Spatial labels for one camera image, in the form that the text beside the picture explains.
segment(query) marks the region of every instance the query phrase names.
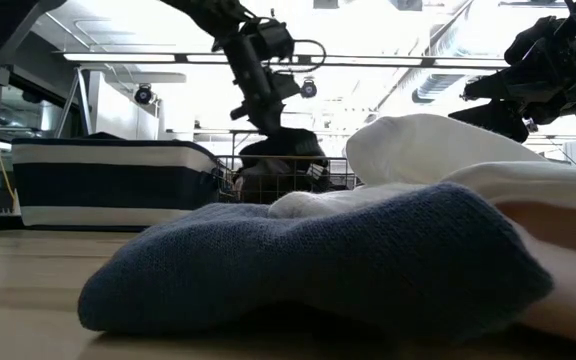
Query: metal basket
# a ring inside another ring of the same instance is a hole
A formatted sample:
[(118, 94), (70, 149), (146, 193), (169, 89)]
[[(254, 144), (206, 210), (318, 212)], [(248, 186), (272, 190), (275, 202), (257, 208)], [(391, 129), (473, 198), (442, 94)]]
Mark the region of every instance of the metal basket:
[(293, 191), (352, 190), (359, 179), (345, 158), (233, 156), (219, 158), (220, 202), (271, 204)]

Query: white sock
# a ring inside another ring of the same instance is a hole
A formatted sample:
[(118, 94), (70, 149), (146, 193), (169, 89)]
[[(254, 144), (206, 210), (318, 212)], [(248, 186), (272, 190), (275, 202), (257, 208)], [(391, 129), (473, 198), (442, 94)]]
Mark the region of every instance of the white sock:
[(465, 167), (497, 161), (546, 161), (501, 135), (447, 117), (384, 117), (355, 133), (348, 162), (369, 185), (435, 184)]
[(271, 217), (280, 219), (341, 214), (361, 209), (397, 195), (420, 190), (425, 186), (427, 185), (392, 183), (323, 194), (293, 192), (272, 204), (269, 214)]
[(576, 168), (548, 162), (500, 162), (467, 167), (443, 181), (464, 185), (492, 204), (539, 202), (576, 209)]
[[(474, 165), (444, 181), (464, 185), (492, 204), (534, 201), (576, 209), (576, 168), (547, 162)], [(295, 192), (270, 207), (275, 218), (303, 218), (350, 212), (425, 185), (391, 183), (324, 194)]]
[(528, 252), (555, 282), (554, 291), (533, 304), (520, 319), (521, 323), (576, 341), (576, 251), (537, 240), (522, 226), (512, 223)]

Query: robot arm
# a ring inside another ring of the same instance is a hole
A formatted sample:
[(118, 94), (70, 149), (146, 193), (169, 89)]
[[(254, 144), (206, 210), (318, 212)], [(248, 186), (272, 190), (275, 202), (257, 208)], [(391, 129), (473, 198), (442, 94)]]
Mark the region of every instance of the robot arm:
[(212, 51), (223, 49), (244, 95), (242, 105), (230, 113), (233, 120), (244, 116), (261, 134), (281, 128), (283, 99), (298, 94), (300, 87), (290, 74), (273, 72), (263, 61), (290, 58), (295, 41), (285, 23), (255, 17), (238, 0), (162, 0), (188, 15), (215, 38)]
[(545, 17), (517, 35), (505, 53), (509, 68), (466, 85), (464, 99), (490, 104), (450, 117), (525, 142), (525, 122), (534, 131), (534, 125), (576, 116), (576, 2), (569, 6), (568, 18)]

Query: gray sock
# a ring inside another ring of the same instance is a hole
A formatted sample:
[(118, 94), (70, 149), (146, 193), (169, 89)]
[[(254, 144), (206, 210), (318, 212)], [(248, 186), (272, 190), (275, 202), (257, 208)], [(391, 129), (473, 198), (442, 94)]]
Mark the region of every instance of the gray sock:
[(500, 213), (442, 184), (320, 218), (206, 206), (120, 249), (85, 285), (79, 317), (96, 331), (180, 333), (296, 302), (460, 340), (506, 326), (551, 288)]

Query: table surface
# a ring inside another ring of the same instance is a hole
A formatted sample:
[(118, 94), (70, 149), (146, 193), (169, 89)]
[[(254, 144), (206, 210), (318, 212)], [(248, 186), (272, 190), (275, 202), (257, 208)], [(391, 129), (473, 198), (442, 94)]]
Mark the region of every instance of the table surface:
[(459, 347), (316, 341), (307, 334), (139, 339), (83, 329), (86, 279), (132, 234), (0, 232), (0, 359), (576, 359), (576, 345), (523, 328)]

